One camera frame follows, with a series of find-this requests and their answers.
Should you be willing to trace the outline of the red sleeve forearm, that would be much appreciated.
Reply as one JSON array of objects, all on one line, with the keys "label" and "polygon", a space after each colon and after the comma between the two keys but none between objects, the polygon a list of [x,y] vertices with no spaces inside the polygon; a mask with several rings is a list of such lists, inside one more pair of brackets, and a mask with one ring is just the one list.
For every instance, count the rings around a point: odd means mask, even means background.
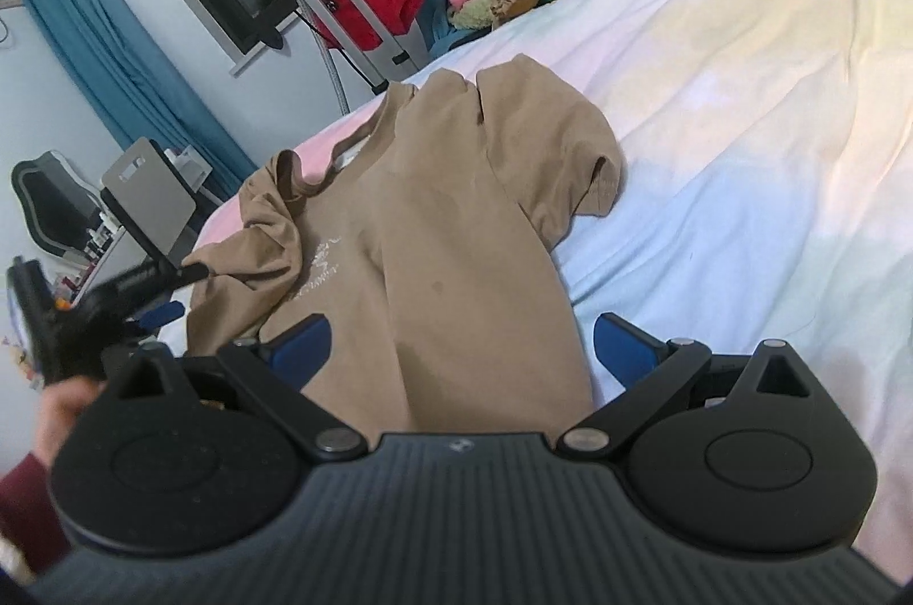
[{"label": "red sleeve forearm", "polygon": [[70,550],[51,503],[48,469],[34,454],[2,478],[2,570],[26,582]]}]

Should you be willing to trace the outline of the left hand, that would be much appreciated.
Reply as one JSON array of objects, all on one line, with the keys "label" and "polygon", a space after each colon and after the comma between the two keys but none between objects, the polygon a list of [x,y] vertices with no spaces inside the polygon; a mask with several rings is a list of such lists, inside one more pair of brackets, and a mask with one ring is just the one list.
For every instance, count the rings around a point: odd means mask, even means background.
[{"label": "left hand", "polygon": [[105,389],[104,381],[87,376],[46,385],[39,402],[35,424],[33,455],[45,469],[50,469],[82,412],[96,401]]}]

